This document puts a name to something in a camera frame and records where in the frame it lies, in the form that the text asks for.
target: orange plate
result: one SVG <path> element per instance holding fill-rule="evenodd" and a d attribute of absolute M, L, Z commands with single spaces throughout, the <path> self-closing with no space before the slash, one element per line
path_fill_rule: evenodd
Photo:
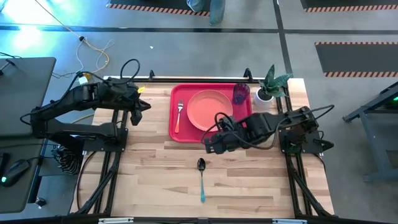
<path fill-rule="evenodd" d="M 214 116 L 223 112 L 228 116 L 233 114 L 233 107 L 231 101 L 226 95 L 215 90 L 203 90 L 194 95 L 188 102 L 188 119 L 191 123 L 206 131 L 214 125 Z M 210 131 L 216 131 L 217 127 L 212 128 Z"/>

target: gray floor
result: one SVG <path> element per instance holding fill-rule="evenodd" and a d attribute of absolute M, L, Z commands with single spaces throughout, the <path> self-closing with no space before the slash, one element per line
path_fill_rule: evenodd
<path fill-rule="evenodd" d="M 23 6 L 10 1 L 0 14 L 0 25 L 58 25 L 35 2 L 25 1 Z M 69 26 L 210 28 L 208 18 L 107 9 L 107 0 L 40 2 Z M 299 0 L 279 0 L 279 4 L 285 29 L 398 29 L 396 10 L 305 13 Z M 227 0 L 225 20 L 218 28 L 276 29 L 272 0 Z M 240 77 L 249 67 L 254 76 L 263 77 L 272 64 L 276 65 L 277 73 L 285 72 L 278 34 L 80 32 L 80 35 L 98 47 L 104 47 L 109 39 L 116 41 L 107 50 L 111 60 L 100 75 L 117 75 L 121 65 L 134 57 L 141 61 L 140 75 L 148 75 L 149 70 L 154 70 L 158 75 L 168 76 Z M 372 99 L 397 79 L 326 78 L 322 74 L 314 42 L 397 41 L 398 35 L 289 34 L 286 39 L 292 70 L 295 77 L 305 79 L 311 106 L 336 105 L 330 114 L 320 119 L 325 139 L 335 143 L 335 147 L 325 153 L 326 174 L 335 213 L 344 218 L 396 223 L 398 182 L 363 182 L 364 174 L 376 171 L 365 133 L 359 120 L 345 124 L 341 117 Z M 2 52 L 22 57 L 57 58 L 55 72 L 73 72 L 80 67 L 75 57 L 78 40 L 69 32 L 40 32 L 28 26 L 21 31 L 0 31 L 0 40 Z M 82 47 L 79 56 L 87 70 L 95 69 L 96 52 Z M 127 67 L 126 73 L 133 70 L 133 66 Z M 45 103 L 59 98 L 70 81 L 70 78 L 52 78 Z M 90 113 L 92 111 L 70 113 L 62 116 L 61 120 L 72 121 Z M 39 210 L 34 205 L 28 205 L 22 213 L 0 215 L 0 219 L 67 214 L 75 180 L 75 177 L 45 177 L 39 197 L 46 198 L 52 206 Z"/>

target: person's leg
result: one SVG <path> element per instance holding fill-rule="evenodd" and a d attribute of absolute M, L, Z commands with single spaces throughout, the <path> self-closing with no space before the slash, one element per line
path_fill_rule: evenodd
<path fill-rule="evenodd" d="M 192 9 L 192 11 L 200 12 L 205 5 L 205 0 L 187 0 L 187 4 Z"/>
<path fill-rule="evenodd" d="M 224 18 L 225 0 L 211 0 L 210 4 L 210 25 L 219 24 Z"/>

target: butcher block tabletop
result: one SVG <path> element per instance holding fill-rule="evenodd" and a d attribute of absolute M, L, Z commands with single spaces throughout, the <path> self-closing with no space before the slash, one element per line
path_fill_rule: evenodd
<path fill-rule="evenodd" d="M 127 145 L 121 156 L 111 215 L 293 218 L 286 161 L 279 143 L 268 151 L 238 149 L 216 155 L 207 154 L 201 144 L 181 144 L 171 140 L 170 93 L 175 85 L 178 83 L 138 83 L 139 87 L 146 87 L 141 99 L 152 108 L 142 112 L 138 126 L 132 126 L 128 119 Z M 249 86 L 253 102 L 259 85 Z M 289 91 L 293 110 L 309 106 L 303 79 L 290 79 Z M 254 104 L 252 110 L 265 112 Z M 275 100 L 268 112 L 277 113 Z M 110 122 L 112 114 L 112 110 L 96 110 L 93 124 Z M 269 145 L 272 138 L 261 145 Z M 103 157 L 103 152 L 96 153 L 84 170 L 80 183 L 81 204 L 98 185 Z M 197 170 L 197 161 L 201 157 L 206 160 L 203 173 L 205 203 L 200 201 L 200 172 Z M 303 154 L 302 159 L 308 188 L 326 211 L 333 213 L 322 163 L 312 154 Z M 302 193 L 297 188 L 300 208 L 304 212 Z M 104 191 L 101 211 L 107 196 L 108 189 Z M 74 200 L 71 212 L 76 210 Z"/>

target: red tray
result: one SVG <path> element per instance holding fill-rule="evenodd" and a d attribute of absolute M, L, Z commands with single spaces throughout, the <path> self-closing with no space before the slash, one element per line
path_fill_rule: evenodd
<path fill-rule="evenodd" d="M 204 131 L 196 128 L 188 119 L 187 105 L 189 99 L 196 93 L 202 90 L 216 90 L 224 93 L 231 101 L 233 88 L 235 84 L 213 84 L 213 83 L 199 83 L 199 84 L 180 84 L 173 88 L 170 101 L 170 123 L 169 134 L 170 137 L 177 142 L 184 143 L 199 143 Z M 183 100 L 184 107 L 180 115 L 180 131 L 175 133 L 175 124 L 178 116 L 178 101 Z M 233 106 L 233 116 L 236 121 L 243 119 L 252 113 L 251 99 L 247 97 L 245 102 L 241 105 Z"/>

